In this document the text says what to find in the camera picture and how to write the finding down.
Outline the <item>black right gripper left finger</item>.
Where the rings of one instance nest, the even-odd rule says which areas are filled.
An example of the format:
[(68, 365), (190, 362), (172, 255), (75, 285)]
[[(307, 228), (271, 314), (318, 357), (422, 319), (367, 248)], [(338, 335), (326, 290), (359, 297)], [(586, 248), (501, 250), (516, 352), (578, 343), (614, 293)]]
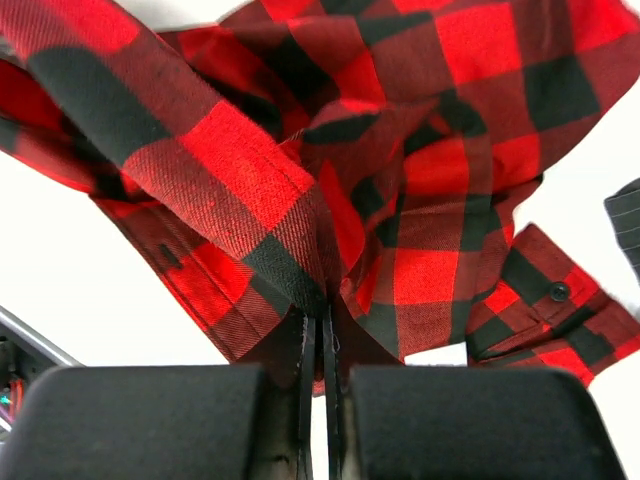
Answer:
[(5, 479), (309, 479), (316, 323), (230, 365), (55, 367), (27, 389)]

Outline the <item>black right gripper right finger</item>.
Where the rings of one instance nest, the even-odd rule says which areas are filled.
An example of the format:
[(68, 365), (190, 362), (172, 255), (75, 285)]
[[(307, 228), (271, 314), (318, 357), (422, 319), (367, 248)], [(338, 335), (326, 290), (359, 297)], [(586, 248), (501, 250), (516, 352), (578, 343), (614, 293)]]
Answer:
[(335, 303), (322, 322), (333, 479), (621, 479), (596, 405), (558, 369), (405, 366)]

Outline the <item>red black checked shirt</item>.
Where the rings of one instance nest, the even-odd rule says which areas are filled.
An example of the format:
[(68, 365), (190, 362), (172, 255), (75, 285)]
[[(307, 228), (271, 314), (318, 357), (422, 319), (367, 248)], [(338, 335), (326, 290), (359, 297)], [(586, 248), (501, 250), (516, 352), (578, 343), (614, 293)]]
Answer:
[(399, 359), (584, 384), (639, 325), (514, 209), (639, 76), (620, 1), (253, 1), (156, 33), (5, 1), (1, 147), (86, 193), (224, 357), (343, 301)]

